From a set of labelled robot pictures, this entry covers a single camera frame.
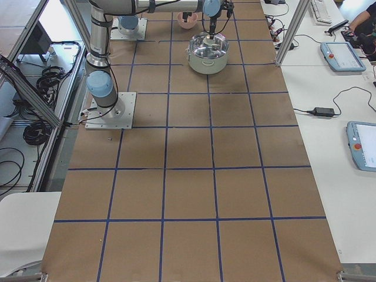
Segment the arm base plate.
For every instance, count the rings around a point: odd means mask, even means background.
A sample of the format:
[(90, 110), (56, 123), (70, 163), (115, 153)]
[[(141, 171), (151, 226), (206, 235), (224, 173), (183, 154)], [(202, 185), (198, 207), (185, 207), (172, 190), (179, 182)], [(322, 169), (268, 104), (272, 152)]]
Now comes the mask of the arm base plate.
[(96, 108), (85, 117), (87, 130), (131, 129), (136, 104), (136, 92), (120, 92), (115, 107), (105, 115), (108, 109), (98, 107), (92, 98), (91, 107)]
[(139, 18), (135, 29), (124, 28), (119, 18), (113, 20), (110, 39), (112, 41), (144, 41), (146, 36), (147, 19)]

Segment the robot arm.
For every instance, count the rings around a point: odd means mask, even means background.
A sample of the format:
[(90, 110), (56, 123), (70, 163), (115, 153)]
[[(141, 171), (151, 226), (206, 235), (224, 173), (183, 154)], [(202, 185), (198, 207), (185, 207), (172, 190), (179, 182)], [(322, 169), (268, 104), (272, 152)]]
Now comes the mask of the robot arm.
[(90, 123), (125, 127), (190, 127), (206, 113), (206, 77), (189, 66), (186, 50), (200, 32), (196, 21), (183, 27), (180, 12), (159, 21), (137, 16), (143, 41), (113, 41), (115, 17), (92, 8), (87, 88), (97, 104)]
[(201, 12), (202, 16), (209, 18), (209, 30), (207, 31), (202, 23), (203, 32), (208, 39), (214, 39), (227, 25), (224, 24), (220, 31), (216, 31), (217, 19), (223, 11), (227, 12), (227, 20), (229, 20), (233, 13), (233, 4), (229, 1), (125, 1), (113, 14), (119, 17), (130, 17), (142, 13), (179, 12), (182, 14), (180, 22), (185, 25), (191, 20), (193, 14)]

